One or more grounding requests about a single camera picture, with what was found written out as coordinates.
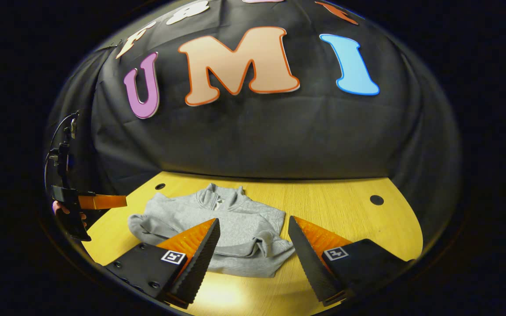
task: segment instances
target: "hand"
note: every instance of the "hand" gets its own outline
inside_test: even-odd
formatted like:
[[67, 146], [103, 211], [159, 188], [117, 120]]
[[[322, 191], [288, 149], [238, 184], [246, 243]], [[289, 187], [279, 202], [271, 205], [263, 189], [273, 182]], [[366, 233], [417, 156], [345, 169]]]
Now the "hand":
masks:
[[[54, 210], [54, 214], [56, 214], [56, 212], [58, 212], [60, 208], [62, 209], [62, 212], [64, 212], [65, 214], [70, 214], [70, 211], [62, 203], [54, 201], [54, 203], [52, 204], [52, 210]], [[82, 220], [87, 219], [87, 215], [83, 214], [82, 212], [79, 212], [79, 214], [81, 215]]]

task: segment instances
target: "blue letter i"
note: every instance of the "blue letter i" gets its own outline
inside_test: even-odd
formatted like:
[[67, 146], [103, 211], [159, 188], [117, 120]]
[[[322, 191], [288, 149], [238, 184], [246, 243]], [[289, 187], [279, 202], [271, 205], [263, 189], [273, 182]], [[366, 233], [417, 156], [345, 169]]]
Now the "blue letter i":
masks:
[[360, 44], [350, 38], [333, 34], [321, 34], [319, 38], [331, 44], [339, 60], [342, 74], [341, 78], [337, 79], [339, 89], [363, 96], [379, 94], [380, 88], [370, 79], [370, 74], [358, 51]]

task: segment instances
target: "purple letter u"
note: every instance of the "purple letter u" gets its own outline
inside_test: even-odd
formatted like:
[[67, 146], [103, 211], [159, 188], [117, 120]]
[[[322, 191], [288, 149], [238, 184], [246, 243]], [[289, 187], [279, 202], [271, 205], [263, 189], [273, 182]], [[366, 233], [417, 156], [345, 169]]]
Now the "purple letter u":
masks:
[[142, 61], [142, 64], [140, 64], [146, 76], [146, 87], [148, 89], [148, 100], [146, 102], [140, 100], [138, 91], [136, 91], [136, 74], [138, 73], [138, 69], [134, 68], [130, 70], [124, 77], [130, 108], [132, 108], [132, 112], [141, 119], [152, 117], [157, 111], [157, 108], [159, 108], [159, 87], [157, 86], [155, 67], [153, 66], [156, 59], [157, 52], [154, 52], [146, 57]]

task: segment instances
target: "foam letter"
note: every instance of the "foam letter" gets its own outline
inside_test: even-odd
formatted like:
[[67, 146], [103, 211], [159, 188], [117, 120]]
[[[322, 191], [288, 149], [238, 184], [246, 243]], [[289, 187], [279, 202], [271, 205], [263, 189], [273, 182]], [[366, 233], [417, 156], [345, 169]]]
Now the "foam letter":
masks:
[[235, 50], [230, 50], [212, 36], [203, 36], [179, 47], [188, 60], [191, 92], [185, 97], [189, 106], [214, 102], [220, 91], [210, 85], [212, 72], [219, 82], [233, 95], [239, 94], [249, 65], [253, 63], [255, 77], [249, 88], [257, 93], [292, 92], [300, 87], [298, 78], [292, 76], [282, 38], [283, 28], [261, 26], [245, 32]]
[[199, 13], [205, 12], [209, 6], [207, 6], [208, 1], [197, 2], [196, 4], [192, 4], [186, 8], [182, 8], [173, 14], [169, 20], [167, 20], [167, 25], [171, 25], [173, 23], [179, 22], [184, 18], [188, 18], [189, 16], [197, 15]]
[[140, 101], [138, 91], [136, 90], [136, 74], [138, 69], [134, 68], [124, 77], [126, 92], [128, 93], [128, 101], [132, 112], [141, 119], [147, 119], [153, 116], [159, 108], [159, 87], [157, 86], [157, 78], [155, 76], [155, 60], [157, 52], [153, 52], [144, 58], [140, 67], [144, 70], [146, 76], [146, 87], [148, 90], [148, 100], [144, 103]]
[[316, 4], [321, 4], [322, 6], [324, 6], [327, 10], [329, 10], [329, 12], [331, 12], [332, 14], [335, 14], [336, 16], [339, 16], [339, 18], [342, 18], [343, 20], [345, 21], [348, 21], [348, 22], [351, 22], [353, 23], [354, 25], [358, 25], [358, 23], [351, 19], [351, 18], [348, 18], [347, 17], [347, 14], [341, 10], [339, 10], [338, 8], [335, 8], [334, 6], [330, 5], [330, 4], [324, 4], [322, 2], [317, 2], [316, 1]]
[[248, 4], [260, 4], [261, 2], [283, 2], [284, 0], [243, 0]]
[[379, 94], [380, 88], [370, 79], [364, 60], [358, 51], [360, 44], [350, 38], [332, 34], [321, 34], [319, 38], [331, 44], [339, 60], [342, 74], [341, 78], [337, 79], [339, 89], [363, 96]]
[[151, 28], [154, 25], [155, 25], [155, 21], [151, 22], [147, 26], [144, 26], [144, 28], [142, 28], [138, 32], [135, 32], [134, 34], [130, 35], [130, 37], [126, 39], [126, 44], [124, 44], [124, 46], [122, 46], [122, 50], [116, 56], [116, 59], [120, 58], [120, 56], [122, 56], [125, 52], [128, 52], [130, 50], [130, 48], [132, 48], [132, 46], [134, 46], [134, 42], [139, 40], [146, 33], [146, 30], [148, 28]]

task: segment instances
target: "letter m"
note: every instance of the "letter m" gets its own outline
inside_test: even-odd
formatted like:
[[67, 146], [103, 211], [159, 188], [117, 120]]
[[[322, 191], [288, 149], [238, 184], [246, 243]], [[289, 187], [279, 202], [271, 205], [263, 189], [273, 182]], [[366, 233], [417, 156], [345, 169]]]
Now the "letter m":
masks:
[[212, 36], [203, 36], [179, 47], [188, 60], [191, 92], [185, 97], [189, 106], [214, 102], [220, 90], [211, 86], [212, 72], [228, 92], [239, 94], [245, 74], [253, 64], [255, 77], [249, 88], [257, 93], [292, 92], [300, 87], [298, 78], [292, 76], [282, 38], [283, 28], [263, 26], [245, 32], [235, 50], [229, 49]]

